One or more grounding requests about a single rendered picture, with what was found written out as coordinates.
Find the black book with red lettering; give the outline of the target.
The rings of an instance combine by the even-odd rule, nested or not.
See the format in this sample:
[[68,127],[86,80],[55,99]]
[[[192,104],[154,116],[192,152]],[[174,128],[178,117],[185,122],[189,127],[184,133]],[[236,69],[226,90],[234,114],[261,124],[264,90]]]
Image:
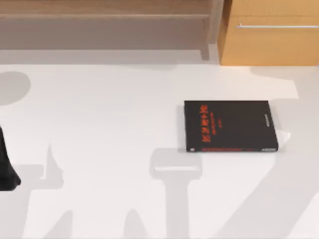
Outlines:
[[184,101],[188,152],[276,152],[269,101]]

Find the light wooden cupboard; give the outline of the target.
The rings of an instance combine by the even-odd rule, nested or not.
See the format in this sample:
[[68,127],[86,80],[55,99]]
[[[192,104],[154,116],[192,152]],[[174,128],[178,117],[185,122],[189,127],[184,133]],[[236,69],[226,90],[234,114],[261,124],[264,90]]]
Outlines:
[[319,0],[225,0],[217,46],[223,66],[314,66]]

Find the brown wooden open shelf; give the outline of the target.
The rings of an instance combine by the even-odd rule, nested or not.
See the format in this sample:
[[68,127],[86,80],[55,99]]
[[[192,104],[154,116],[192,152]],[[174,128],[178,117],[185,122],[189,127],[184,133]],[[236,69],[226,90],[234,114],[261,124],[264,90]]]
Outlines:
[[0,49],[197,50],[209,58],[224,0],[0,0]]

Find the pale wooden drawer front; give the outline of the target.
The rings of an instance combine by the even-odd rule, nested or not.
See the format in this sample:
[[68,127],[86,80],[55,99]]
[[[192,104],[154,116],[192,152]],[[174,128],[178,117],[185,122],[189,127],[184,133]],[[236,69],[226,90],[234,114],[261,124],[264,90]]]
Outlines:
[[314,66],[319,64],[319,29],[242,29],[243,25],[319,25],[319,17],[231,16],[218,37],[223,66]]

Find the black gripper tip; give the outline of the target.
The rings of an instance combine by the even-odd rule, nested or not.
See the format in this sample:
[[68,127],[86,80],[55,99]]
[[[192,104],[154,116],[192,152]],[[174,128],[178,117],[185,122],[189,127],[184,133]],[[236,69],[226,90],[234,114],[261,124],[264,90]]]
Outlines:
[[21,179],[10,163],[3,130],[0,127],[0,191],[13,191],[20,184]]

